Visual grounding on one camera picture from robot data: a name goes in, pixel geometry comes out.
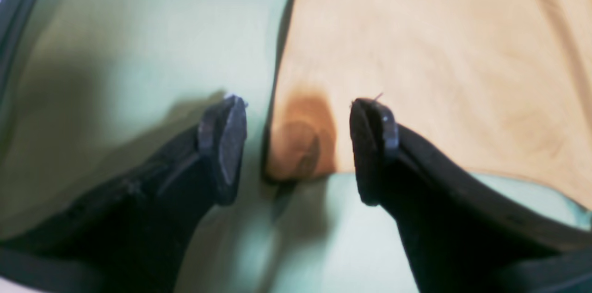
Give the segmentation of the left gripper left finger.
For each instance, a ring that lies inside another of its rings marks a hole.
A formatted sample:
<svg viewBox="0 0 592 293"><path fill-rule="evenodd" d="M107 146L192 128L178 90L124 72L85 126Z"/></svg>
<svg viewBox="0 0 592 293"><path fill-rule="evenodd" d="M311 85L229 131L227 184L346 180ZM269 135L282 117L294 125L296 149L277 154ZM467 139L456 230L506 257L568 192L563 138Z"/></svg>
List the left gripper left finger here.
<svg viewBox="0 0 592 293"><path fill-rule="evenodd" d="M171 293L201 219L237 196L246 102L206 109L146 162L1 242L2 278L49 293Z"/></svg>

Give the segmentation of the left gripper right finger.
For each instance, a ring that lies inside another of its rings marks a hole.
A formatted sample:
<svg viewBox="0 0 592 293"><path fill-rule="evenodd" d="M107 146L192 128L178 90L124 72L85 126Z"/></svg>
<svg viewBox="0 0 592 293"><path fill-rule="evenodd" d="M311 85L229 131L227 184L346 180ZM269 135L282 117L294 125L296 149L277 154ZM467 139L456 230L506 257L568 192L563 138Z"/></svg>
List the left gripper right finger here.
<svg viewBox="0 0 592 293"><path fill-rule="evenodd" d="M421 293L589 293L591 233L480 183L378 101L351 104L358 192L397 222Z"/></svg>

